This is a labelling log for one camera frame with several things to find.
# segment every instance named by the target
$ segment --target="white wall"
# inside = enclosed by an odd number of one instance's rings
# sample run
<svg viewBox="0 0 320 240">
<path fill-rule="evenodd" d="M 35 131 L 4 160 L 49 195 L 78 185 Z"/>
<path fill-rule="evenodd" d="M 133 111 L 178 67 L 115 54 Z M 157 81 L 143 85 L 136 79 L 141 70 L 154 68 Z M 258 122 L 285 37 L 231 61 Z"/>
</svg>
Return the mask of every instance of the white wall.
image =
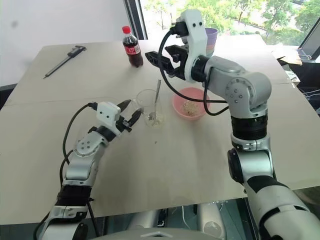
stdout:
<svg viewBox="0 0 320 240">
<path fill-rule="evenodd" d="M 121 40 L 128 24 L 123 0 L 2 0 L 0 86 L 17 83 L 43 46 Z"/>
</svg>

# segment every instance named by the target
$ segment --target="window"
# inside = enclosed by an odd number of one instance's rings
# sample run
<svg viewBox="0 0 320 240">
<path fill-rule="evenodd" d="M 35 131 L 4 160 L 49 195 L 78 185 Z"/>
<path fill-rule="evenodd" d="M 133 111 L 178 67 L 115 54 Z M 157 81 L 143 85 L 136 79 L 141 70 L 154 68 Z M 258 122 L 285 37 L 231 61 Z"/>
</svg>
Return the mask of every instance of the window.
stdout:
<svg viewBox="0 0 320 240">
<path fill-rule="evenodd" d="M 149 39 L 161 39 L 185 9 L 220 35 L 260 34 L 268 45 L 300 46 L 320 17 L 320 0 L 140 0 Z"/>
</svg>

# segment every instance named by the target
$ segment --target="pink bowl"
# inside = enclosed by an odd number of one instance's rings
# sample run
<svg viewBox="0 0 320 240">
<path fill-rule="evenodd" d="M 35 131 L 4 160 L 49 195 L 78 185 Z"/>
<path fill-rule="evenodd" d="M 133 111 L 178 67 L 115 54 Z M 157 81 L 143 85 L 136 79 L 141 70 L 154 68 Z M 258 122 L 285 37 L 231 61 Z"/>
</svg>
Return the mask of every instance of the pink bowl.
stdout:
<svg viewBox="0 0 320 240">
<path fill-rule="evenodd" d="M 181 94 L 183 94 L 183 95 L 185 95 L 187 97 L 193 98 L 193 99 L 203 99 L 204 98 L 204 91 L 199 89 L 199 88 L 195 88 L 195 87 L 183 88 L 183 89 L 181 89 L 179 91 L 179 93 L 181 93 Z M 186 119 L 186 120 L 194 121 L 194 120 L 200 119 L 201 117 L 203 117 L 206 114 L 206 110 L 204 108 L 203 102 L 195 102 L 194 101 L 193 103 L 198 105 L 199 112 L 195 116 L 187 115 L 183 111 L 183 105 L 187 101 L 188 100 L 186 100 L 186 99 L 184 99 L 184 98 L 182 98 L 182 97 L 180 97 L 180 96 L 178 96 L 176 94 L 172 98 L 172 106 L 173 106 L 174 110 L 178 113 L 178 115 L 180 117 L 182 117 L 183 119 Z"/>
</svg>

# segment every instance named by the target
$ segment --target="metal spoon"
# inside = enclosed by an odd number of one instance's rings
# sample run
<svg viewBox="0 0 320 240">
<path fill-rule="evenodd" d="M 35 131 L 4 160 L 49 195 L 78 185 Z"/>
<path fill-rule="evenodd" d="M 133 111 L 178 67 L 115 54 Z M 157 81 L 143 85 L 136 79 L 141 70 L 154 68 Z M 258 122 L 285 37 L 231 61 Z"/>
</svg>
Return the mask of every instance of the metal spoon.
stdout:
<svg viewBox="0 0 320 240">
<path fill-rule="evenodd" d="M 150 112 L 150 113 L 148 114 L 148 117 L 147 117 L 147 118 L 148 118 L 149 121 L 156 120 L 156 118 L 157 118 L 157 114 L 156 114 L 156 104 L 157 104 L 158 97 L 159 97 L 160 86 L 161 86 L 161 80 L 158 79 L 158 83 L 157 83 L 156 91 L 155 91 L 154 111 L 153 111 L 153 112 Z"/>
</svg>

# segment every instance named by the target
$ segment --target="red bottle label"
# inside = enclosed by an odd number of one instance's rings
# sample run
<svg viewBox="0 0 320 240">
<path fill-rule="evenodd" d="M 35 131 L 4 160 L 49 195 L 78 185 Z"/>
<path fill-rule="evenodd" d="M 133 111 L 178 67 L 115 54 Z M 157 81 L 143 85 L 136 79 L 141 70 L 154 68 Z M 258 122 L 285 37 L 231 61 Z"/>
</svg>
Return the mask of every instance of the red bottle label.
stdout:
<svg viewBox="0 0 320 240">
<path fill-rule="evenodd" d="M 135 46 L 125 46 L 124 49 L 125 49 L 125 52 L 129 55 L 136 55 L 136 54 L 140 53 L 139 44 L 137 44 Z"/>
</svg>

